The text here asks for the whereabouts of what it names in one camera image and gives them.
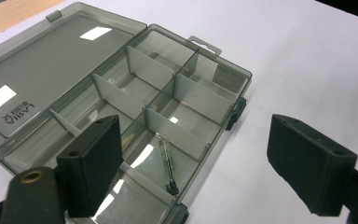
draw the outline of white table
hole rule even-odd
[[[5,30],[0,43],[71,2]],[[254,74],[241,119],[184,199],[187,223],[345,223],[346,208],[310,214],[269,165],[267,143],[271,115],[284,114],[358,154],[358,17],[310,0],[84,2],[196,35]],[[0,201],[10,178],[0,166]]]

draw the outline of tackle box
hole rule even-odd
[[[201,48],[206,45],[214,52]],[[70,223],[182,223],[181,204],[252,74],[192,36],[74,3],[0,45],[0,163],[55,167],[93,121],[119,115],[124,162],[95,217]],[[158,141],[171,143],[179,194]]]

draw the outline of printed logo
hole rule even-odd
[[[22,102],[20,105],[16,106],[14,109],[10,111],[10,113],[6,114],[2,119],[5,123],[14,124],[17,120],[22,118],[26,113],[30,111],[30,109],[34,108],[33,104],[30,104],[26,101]]]

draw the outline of metal pin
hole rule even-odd
[[[176,187],[176,183],[173,180],[173,174],[172,174],[172,164],[171,164],[171,159],[170,158],[170,142],[165,140],[165,139],[161,139],[158,141],[159,146],[161,147],[161,150],[163,151],[162,156],[164,156],[165,158],[163,158],[167,164],[167,170],[168,170],[168,176],[170,179],[170,183],[166,185],[167,191],[171,194],[171,195],[176,195],[179,193],[179,189]]]

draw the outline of transparent lid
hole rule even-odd
[[[0,45],[0,146],[145,28],[74,3]]]

